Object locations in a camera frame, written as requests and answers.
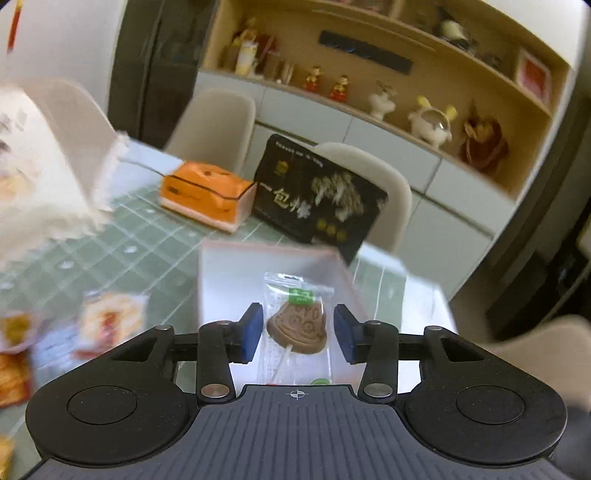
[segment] dining table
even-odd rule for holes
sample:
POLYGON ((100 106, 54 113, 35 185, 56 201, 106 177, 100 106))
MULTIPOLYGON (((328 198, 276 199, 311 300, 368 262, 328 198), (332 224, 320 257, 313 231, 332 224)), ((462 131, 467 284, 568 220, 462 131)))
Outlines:
MULTIPOLYGON (((182 160, 138 141, 130 140, 128 147, 111 179, 109 224, 94 235, 49 241, 0 272, 0 313, 34 311, 44 319, 30 349, 33 389, 81 364, 72 352, 76 316, 88 292, 145 296, 146 328, 172 325, 176 333, 190 333, 199 325, 197 262, 205 240, 295 244, 255 216, 228 235, 163 209, 158 201, 161 176, 176 170, 182 160)), ((401 333, 420 335, 429 325, 456 331, 441 288, 413 276, 396 256, 364 243, 349 274, 368 316, 364 320, 392 323, 401 333)), ((194 378, 195 368, 186 363, 178 369, 176 383, 194 392, 194 378)), ((398 392, 410 391, 419 382, 418 362, 400 362, 398 392)), ((26 403, 0 409, 0 436, 15 442, 12 479, 40 461, 25 409, 26 403)))

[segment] metal screw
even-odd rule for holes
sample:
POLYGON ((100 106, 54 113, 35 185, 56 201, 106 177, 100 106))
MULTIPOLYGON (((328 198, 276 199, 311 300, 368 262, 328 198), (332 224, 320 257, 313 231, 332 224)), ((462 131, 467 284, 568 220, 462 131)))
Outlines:
POLYGON ((366 385, 363 389, 366 395, 369 395, 373 398, 385 398, 392 395, 392 387, 390 385, 386 385, 385 383, 370 383, 366 385))
POLYGON ((230 388, 221 383, 210 383, 201 389, 201 395, 207 398, 222 398, 230 393, 230 388))

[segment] dark door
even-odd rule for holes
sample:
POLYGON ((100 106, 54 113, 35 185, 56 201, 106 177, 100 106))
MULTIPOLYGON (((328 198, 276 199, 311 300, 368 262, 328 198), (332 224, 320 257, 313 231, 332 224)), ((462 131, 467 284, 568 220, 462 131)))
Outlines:
POLYGON ((108 117, 139 139, 150 62, 165 0, 129 0, 111 76, 108 117))
POLYGON ((214 4, 214 0, 166 0, 139 132, 149 145, 166 145, 193 96, 214 4))

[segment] white ceramic figurine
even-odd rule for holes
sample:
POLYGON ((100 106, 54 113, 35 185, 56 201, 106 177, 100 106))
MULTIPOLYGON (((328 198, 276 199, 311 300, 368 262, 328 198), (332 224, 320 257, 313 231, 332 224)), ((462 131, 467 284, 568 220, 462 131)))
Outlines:
POLYGON ((376 120, 383 121, 384 115, 393 112, 396 108, 396 103, 390 99, 390 97, 396 95, 396 90, 390 85, 383 84, 379 80, 378 87, 379 93, 372 93, 369 95, 369 104, 371 105, 370 115, 376 120))
POLYGON ((417 102, 421 108, 408 116, 411 133, 439 149, 442 144, 452 140, 452 122, 457 117, 457 111, 451 105, 445 112, 433 108, 422 95, 417 98, 417 102))

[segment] orange tissue box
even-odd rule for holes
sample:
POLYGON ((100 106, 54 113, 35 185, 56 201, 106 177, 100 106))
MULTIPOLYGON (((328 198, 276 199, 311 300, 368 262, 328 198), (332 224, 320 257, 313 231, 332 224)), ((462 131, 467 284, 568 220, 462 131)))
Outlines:
POLYGON ((215 165, 185 162, 164 177, 160 205, 234 233, 251 214, 256 184, 215 165))

